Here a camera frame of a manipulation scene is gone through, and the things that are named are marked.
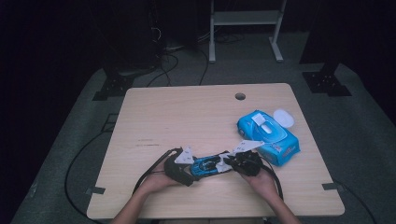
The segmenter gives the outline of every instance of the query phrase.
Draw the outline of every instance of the wooden table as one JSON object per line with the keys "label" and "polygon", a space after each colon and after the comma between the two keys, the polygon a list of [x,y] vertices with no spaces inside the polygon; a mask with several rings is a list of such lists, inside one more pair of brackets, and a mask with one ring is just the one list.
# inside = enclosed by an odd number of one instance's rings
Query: wooden table
{"label": "wooden table", "polygon": [[[245,100],[235,95],[243,93]],[[345,211],[326,165],[288,84],[136,88],[126,93],[96,187],[90,218],[113,218],[130,198],[137,179],[168,149],[191,147],[205,157],[233,150],[242,140],[236,122],[260,109],[289,111],[301,152],[275,167],[285,202],[297,216],[338,216]],[[210,176],[190,187],[151,195],[142,218],[268,217],[274,213],[237,172]]]}

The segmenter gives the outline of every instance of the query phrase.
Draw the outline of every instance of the white label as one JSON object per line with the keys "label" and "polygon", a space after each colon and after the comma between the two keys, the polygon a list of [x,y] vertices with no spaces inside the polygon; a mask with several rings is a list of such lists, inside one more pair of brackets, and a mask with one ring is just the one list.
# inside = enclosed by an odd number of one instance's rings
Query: white label
{"label": "white label", "polygon": [[260,147],[262,145],[264,145],[263,141],[243,140],[236,148],[233,149],[233,153],[250,151],[251,149]]}
{"label": "white label", "polygon": [[255,116],[251,117],[257,125],[262,126],[265,122],[265,117],[262,114],[256,114]]}
{"label": "white label", "polygon": [[187,147],[183,149],[183,152],[175,159],[176,164],[193,164],[194,159],[192,158],[191,148]]}

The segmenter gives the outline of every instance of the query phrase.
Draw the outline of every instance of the white paper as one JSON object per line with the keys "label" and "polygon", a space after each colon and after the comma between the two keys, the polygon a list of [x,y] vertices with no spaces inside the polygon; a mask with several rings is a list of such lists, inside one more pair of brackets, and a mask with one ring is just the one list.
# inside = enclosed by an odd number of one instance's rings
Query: white paper
{"label": "white paper", "polygon": [[256,114],[255,116],[251,117],[257,125],[262,126],[265,122],[265,117],[262,114]]}
{"label": "white paper", "polygon": [[219,157],[221,158],[221,161],[219,161],[217,164],[216,164],[216,169],[218,169],[218,172],[219,173],[223,173],[223,172],[226,172],[226,171],[229,171],[229,170],[232,170],[233,169],[233,167],[231,166],[231,165],[228,165],[227,163],[225,163],[225,161],[224,161],[224,158],[227,158],[228,159],[228,156],[229,155],[232,155],[233,153],[222,153],[222,154],[219,154]]}
{"label": "white paper", "polygon": [[193,164],[194,158],[192,157],[191,148],[186,147],[183,152],[175,159],[176,164]]}
{"label": "white paper", "polygon": [[233,149],[233,153],[250,151],[251,149],[262,145],[264,145],[263,141],[243,140],[236,148]]}

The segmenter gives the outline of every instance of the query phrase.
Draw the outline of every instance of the wet wipes package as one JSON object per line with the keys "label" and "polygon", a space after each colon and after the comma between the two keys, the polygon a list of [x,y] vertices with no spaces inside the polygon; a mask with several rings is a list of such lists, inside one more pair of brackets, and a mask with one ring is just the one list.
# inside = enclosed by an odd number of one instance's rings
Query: wet wipes package
{"label": "wet wipes package", "polygon": [[300,151],[297,137],[260,110],[239,119],[237,127],[244,138],[264,142],[257,151],[273,165],[282,166]]}

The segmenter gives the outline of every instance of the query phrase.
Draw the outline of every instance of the dark floor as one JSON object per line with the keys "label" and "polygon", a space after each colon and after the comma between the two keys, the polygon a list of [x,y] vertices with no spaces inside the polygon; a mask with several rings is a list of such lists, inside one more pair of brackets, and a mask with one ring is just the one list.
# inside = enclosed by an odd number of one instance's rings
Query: dark floor
{"label": "dark floor", "polygon": [[[322,64],[299,64],[307,33],[279,36],[283,63],[276,62],[268,36],[246,35],[244,40],[231,45],[217,45],[217,61],[208,65],[202,85],[289,83],[331,176],[364,201],[377,223],[394,223],[396,129],[393,123],[364,89],[359,77],[342,64],[335,74],[351,96],[329,97],[310,91],[302,72],[318,71]],[[200,45],[200,49],[207,55],[207,44]],[[170,84],[199,85],[206,67],[204,54],[182,50],[172,55],[177,57],[178,64],[168,72]],[[176,61],[172,56],[164,56],[163,69],[170,69]],[[146,87],[161,72],[159,68],[138,77],[134,87]],[[67,187],[76,208],[85,213],[90,201],[86,191],[95,185],[111,133],[100,134],[89,145],[84,145],[101,132],[108,114],[120,111],[123,100],[122,97],[92,100],[105,80],[103,70],[92,75],[12,223],[92,223],[67,201],[64,183],[69,165],[83,148],[70,168]],[[168,79],[161,76],[150,86],[167,85]],[[340,191],[340,195],[346,208],[340,217],[301,217],[301,220],[304,223],[373,223],[349,190]]]}

